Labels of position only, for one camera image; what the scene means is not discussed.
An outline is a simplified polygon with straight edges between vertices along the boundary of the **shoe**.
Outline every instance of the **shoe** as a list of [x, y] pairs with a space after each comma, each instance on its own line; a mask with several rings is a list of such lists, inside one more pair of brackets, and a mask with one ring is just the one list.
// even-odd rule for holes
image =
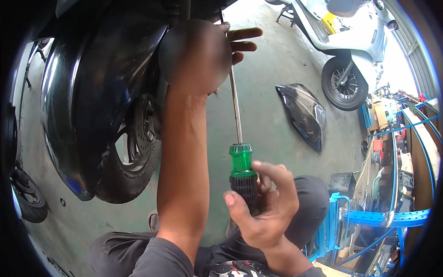
[[148, 216], [149, 230], [151, 232], [158, 231], [160, 229], [159, 213], [157, 210], [153, 210]]
[[226, 238], [229, 238], [238, 230], [238, 225], [232, 219], [229, 219], [228, 228], [226, 229]]

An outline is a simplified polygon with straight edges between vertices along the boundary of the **garage wall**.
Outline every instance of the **garage wall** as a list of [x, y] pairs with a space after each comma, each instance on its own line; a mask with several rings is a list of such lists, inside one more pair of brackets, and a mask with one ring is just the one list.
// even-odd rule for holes
[[397, 0], [384, 0], [383, 3], [399, 25], [399, 29], [392, 33], [411, 68], [418, 93], [425, 92], [429, 98], [439, 96], [440, 88], [434, 64], [412, 21]]

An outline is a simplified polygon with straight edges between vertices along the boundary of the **gray shirt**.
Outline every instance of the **gray shirt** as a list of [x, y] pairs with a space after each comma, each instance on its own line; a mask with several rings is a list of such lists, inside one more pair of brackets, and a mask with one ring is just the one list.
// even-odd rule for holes
[[[202, 277], [212, 276], [253, 276], [275, 277], [259, 269], [253, 261], [228, 261], [218, 265], [208, 265]], [[193, 277], [194, 269], [186, 254], [174, 243], [164, 238], [151, 238], [143, 255], [136, 263], [130, 277], [174, 276]], [[320, 268], [310, 268], [297, 277], [325, 277]]]

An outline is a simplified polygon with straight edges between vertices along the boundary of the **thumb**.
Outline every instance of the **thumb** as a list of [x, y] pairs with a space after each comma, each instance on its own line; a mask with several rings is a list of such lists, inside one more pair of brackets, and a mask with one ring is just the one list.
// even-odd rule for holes
[[231, 24], [229, 24], [229, 22], [223, 22], [222, 24], [216, 26], [218, 26], [225, 34], [229, 31], [229, 28], [231, 28]]
[[248, 205], [240, 194], [235, 191], [227, 191], [223, 197], [225, 198], [232, 220], [237, 223], [240, 230], [242, 228], [251, 228], [255, 224], [255, 220], [249, 212]]

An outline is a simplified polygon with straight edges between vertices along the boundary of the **green screwdriver handle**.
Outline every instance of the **green screwdriver handle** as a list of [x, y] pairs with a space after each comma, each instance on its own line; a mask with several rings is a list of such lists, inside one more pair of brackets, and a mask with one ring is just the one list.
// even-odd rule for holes
[[229, 148], [232, 156], [232, 171], [229, 176], [231, 190], [240, 194], [248, 205], [249, 211], [255, 215], [257, 209], [257, 174], [251, 169], [252, 147], [250, 144], [233, 144]]

